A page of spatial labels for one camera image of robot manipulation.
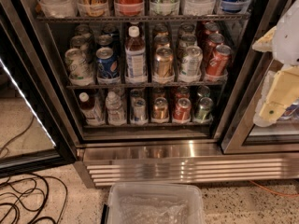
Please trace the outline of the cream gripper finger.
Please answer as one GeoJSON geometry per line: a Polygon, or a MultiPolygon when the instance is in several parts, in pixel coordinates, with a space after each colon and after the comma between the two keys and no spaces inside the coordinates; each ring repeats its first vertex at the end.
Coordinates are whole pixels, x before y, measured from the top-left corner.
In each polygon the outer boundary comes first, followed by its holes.
{"type": "Polygon", "coordinates": [[[284,65],[274,75],[259,116],[265,121],[276,122],[298,98],[299,66],[284,65]]]}
{"type": "Polygon", "coordinates": [[[272,40],[277,27],[274,26],[268,30],[262,37],[255,41],[252,48],[259,52],[271,52],[272,51],[272,40]]]}

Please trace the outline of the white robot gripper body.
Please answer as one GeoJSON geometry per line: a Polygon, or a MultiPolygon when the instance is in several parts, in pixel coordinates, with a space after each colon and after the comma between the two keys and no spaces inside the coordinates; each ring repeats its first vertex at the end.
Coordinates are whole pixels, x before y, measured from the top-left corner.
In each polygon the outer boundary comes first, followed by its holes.
{"type": "Polygon", "coordinates": [[[279,19],[272,40],[272,53],[281,63],[299,65],[299,0],[279,19]]]}

